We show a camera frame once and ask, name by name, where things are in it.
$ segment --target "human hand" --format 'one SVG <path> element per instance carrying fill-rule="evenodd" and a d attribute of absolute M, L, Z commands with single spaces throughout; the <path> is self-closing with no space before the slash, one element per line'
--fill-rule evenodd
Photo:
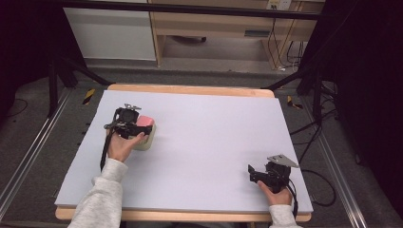
<path fill-rule="evenodd" d="M 130 155 L 133 147 L 144 139 L 144 132 L 137 135 L 135 138 L 127 140 L 119 136 L 114 132 L 110 140 L 109 148 L 107 150 L 107 156 L 110 159 L 114 159 L 120 162 L 125 160 Z"/>
<path fill-rule="evenodd" d="M 270 205 L 287 204 L 291 205 L 293 196 L 290 191 L 285 187 L 281 189 L 278 193 L 274 194 L 272 190 L 262 181 L 258 180 L 258 186 L 266 195 L 267 200 Z"/>

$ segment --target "white board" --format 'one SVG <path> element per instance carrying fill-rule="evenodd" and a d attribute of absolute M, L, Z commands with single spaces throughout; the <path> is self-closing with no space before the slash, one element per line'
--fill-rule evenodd
<path fill-rule="evenodd" d="M 141 107 L 157 130 L 151 148 L 132 151 L 125 162 L 124 208 L 267 212 L 248 164 L 262 172 L 277 154 L 297 162 L 278 99 L 107 90 L 55 204 L 76 206 L 90 190 L 100 175 L 104 125 L 125 104 Z M 312 212 L 300 170 L 292 168 L 290 179 L 299 212 Z"/>

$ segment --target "metal rail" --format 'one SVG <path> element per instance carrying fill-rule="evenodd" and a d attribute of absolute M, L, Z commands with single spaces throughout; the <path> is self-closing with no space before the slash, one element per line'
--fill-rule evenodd
<path fill-rule="evenodd" d="M 107 2 L 107 1 L 88 1 L 88 0 L 36 0 L 36 1 L 39 3 L 45 3 L 53 6 L 60 6 L 63 8 L 76 8 L 76 9 L 176 12 L 176 13 L 266 17 L 266 18 L 283 18 L 283 19 L 300 19 L 300 20 L 318 20 L 318 19 L 332 18 L 332 15 L 328 14 L 322 14 L 316 12 L 287 11 L 287 10 L 241 9 L 241 8 L 224 8 L 224 7 Z"/>
<path fill-rule="evenodd" d="M 306 101 L 306 98 L 302 97 L 302 104 L 305 107 L 309 107 L 310 104 Z M 310 111 L 306 111 L 309 116 L 309 119 L 313 122 L 314 117 Z M 335 156 L 333 155 L 332 149 L 328 144 L 326 137 L 322 134 L 319 135 L 319 145 L 322 147 L 322 155 L 326 164 L 329 168 L 329 172 L 335 182 L 335 188 L 340 196 L 341 201 L 343 202 L 344 208 L 347 212 L 347 216 L 350 219 L 354 228 L 365 228 L 368 227 L 365 221 L 364 216 L 359 209 L 358 204 L 355 201 L 355 197 L 350 188 L 349 183 L 344 178 L 343 173 L 341 172 L 340 167 L 337 164 Z"/>
<path fill-rule="evenodd" d="M 25 177 L 27 176 L 27 173 L 29 172 L 30 168 L 35 162 L 36 157 L 41 151 L 42 146 L 45 144 L 51 130 L 55 126 L 63 109 L 65 108 L 70 92 L 71 92 L 70 88 L 65 88 L 59 100 L 58 108 L 55 110 L 55 112 L 51 117 L 47 118 L 41 130 L 39 131 L 38 135 L 36 136 L 35 140 L 33 141 L 32 145 L 30 146 L 29 150 L 27 151 L 25 157 L 22 159 L 17 169 L 15 170 L 14 174 L 12 175 L 11 179 L 9 180 L 9 183 L 7 184 L 6 188 L 1 193 L 0 221 L 3 219 L 4 215 L 9 209 L 12 200 L 14 199 L 15 195 L 18 192 L 18 189 L 23 183 Z"/>

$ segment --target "yellow tape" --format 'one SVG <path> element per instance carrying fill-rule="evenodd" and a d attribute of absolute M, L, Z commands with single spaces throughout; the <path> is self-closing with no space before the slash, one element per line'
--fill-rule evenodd
<path fill-rule="evenodd" d="M 92 95 L 94 95 L 95 88 L 89 89 L 88 92 L 86 93 L 86 97 L 83 100 L 83 105 L 88 105 L 89 100 L 91 100 Z"/>

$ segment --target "floor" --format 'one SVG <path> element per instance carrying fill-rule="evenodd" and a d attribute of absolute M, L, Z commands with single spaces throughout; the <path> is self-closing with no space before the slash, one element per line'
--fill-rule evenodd
<path fill-rule="evenodd" d="M 297 55 L 297 52 L 297 47 L 291 48 L 290 56 Z M 159 67 L 152 64 L 147 66 L 131 65 L 120 66 L 123 69 L 113 70 L 110 69 L 110 66 L 93 66 L 96 67 L 93 70 L 100 76 L 111 77 L 111 79 L 123 83 L 260 87 L 268 86 L 297 70 L 295 63 L 293 65 L 293 59 L 289 63 L 285 56 L 282 62 L 289 65 L 284 71 L 272 69 L 267 63 L 267 57 L 262 51 L 261 43 L 257 40 L 207 38 L 207 41 L 202 43 L 200 39 L 195 38 L 169 37 L 162 64 Z M 141 72 L 141 77 L 133 74 L 136 71 Z M 94 82 L 87 77 L 78 75 L 78 78 L 80 84 L 76 89 L 70 91 L 71 101 L 76 103 L 82 101 L 89 88 L 94 87 Z M 309 114 L 311 98 L 310 96 L 299 97 L 295 92 L 296 86 L 297 81 L 276 91 L 276 97 L 280 99 L 290 132 L 311 121 Z M 17 186 L 20 191 L 14 195 L 14 200 L 8 205 L 9 210 L 0 215 L 2 218 L 0 220 L 3 223 L 14 227 L 66 227 L 65 222 L 58 221 L 53 215 L 54 205 L 52 204 L 55 194 L 57 194 L 55 191 L 60 184 L 60 180 L 53 179 L 63 177 L 64 173 L 67 172 L 68 163 L 74 158 L 74 148 L 78 148 L 87 129 L 87 123 L 90 122 L 91 115 L 93 115 L 91 108 L 96 107 L 97 99 L 100 99 L 100 96 L 100 94 L 96 94 L 89 106 L 79 105 L 76 109 L 66 108 L 64 114 L 61 115 L 62 121 L 53 126 L 52 134 L 45 139 L 48 142 L 39 145 L 40 152 L 36 155 L 36 161 L 30 165 L 30 171 L 27 171 L 26 174 L 27 178 L 22 179 L 20 185 Z M 289 105 L 287 100 L 289 96 L 293 98 L 295 105 L 302 105 L 304 108 L 300 109 L 297 106 Z M 7 164 L 0 167 L 2 188 L 6 187 L 19 162 L 23 160 L 31 141 L 35 138 L 37 131 L 28 129 L 39 130 L 43 122 L 46 121 L 48 110 L 47 85 L 44 84 L 44 81 L 24 85 L 18 91 L 17 98 L 18 100 L 10 111 L 15 116 L 8 119 L 0 130 L 1 150 L 12 150 L 14 153 L 14 156 L 2 155 L 5 158 L 2 160 L 2 164 Z M 325 100 L 331 101 L 331 99 L 324 97 L 323 101 Z M 323 106 L 323 112 L 334 109 L 331 102 L 326 102 Z M 379 190 L 371 170 L 355 164 L 354 152 L 348 145 L 348 139 L 345 139 L 343 129 L 335 117 L 332 114 L 324 122 L 321 135 L 311 145 L 310 152 L 304 159 L 304 165 L 306 165 L 304 167 L 320 170 L 323 176 L 331 180 L 337 189 L 337 199 L 331 207 L 314 205 L 315 212 L 312 220 L 301 223 L 301 225 L 310 227 L 402 227 L 403 221 L 396 215 L 388 204 L 388 200 Z M 27 133 L 24 137 L 29 140 L 17 138 L 23 127 Z M 306 142 L 312 138 L 314 133 L 315 129 L 310 128 L 292 137 L 296 153 L 299 156 L 303 153 Z M 63 135 L 71 137 L 68 142 L 61 138 Z M 63 153 L 66 158 L 60 160 L 57 153 L 54 153 L 55 148 L 58 148 L 58 153 Z M 340 164 L 338 169 L 341 169 L 341 173 L 344 174 L 341 179 L 334 175 L 335 168 L 327 159 L 329 153 L 324 152 L 326 150 L 330 150 L 330 154 Z M 46 172 L 43 171 L 44 163 L 47 166 L 45 168 L 48 169 Z M 42 170 L 43 175 L 36 175 L 39 173 L 36 170 Z M 312 192 L 318 202 L 332 200 L 332 189 L 321 178 L 311 175 L 311 173 L 306 173 L 304 178 L 308 190 Z M 55 183 L 52 186 L 45 186 L 45 184 L 38 186 L 38 183 L 50 181 Z M 32 193 L 32 186 L 35 186 L 36 191 L 41 192 L 39 197 Z M 351 198 L 343 196 L 346 186 L 347 192 L 353 195 Z M 354 202 L 358 211 L 351 209 L 352 206 L 355 206 Z M 35 205 L 38 210 L 42 207 L 47 208 L 47 210 L 35 214 L 30 209 L 32 205 Z M 24 215 L 27 210 L 31 215 Z M 360 215 L 365 218 L 363 219 L 364 223 L 359 221 L 354 224 L 354 218 L 351 217 L 352 212 L 357 212 L 357 215 L 353 215 L 354 218 Z M 148 225 L 147 227 L 161 227 L 161 224 L 147 223 L 146 225 Z M 267 224 L 257 224 L 257 226 L 265 227 Z"/>

